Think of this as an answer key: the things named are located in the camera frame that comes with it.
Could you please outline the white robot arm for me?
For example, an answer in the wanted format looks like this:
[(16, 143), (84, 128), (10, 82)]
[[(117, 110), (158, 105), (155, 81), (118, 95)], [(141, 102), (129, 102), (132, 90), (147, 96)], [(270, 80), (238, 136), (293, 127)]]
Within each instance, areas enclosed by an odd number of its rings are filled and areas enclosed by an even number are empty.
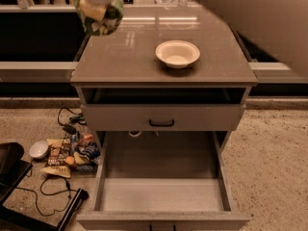
[(194, 0), (308, 77), (308, 0)]

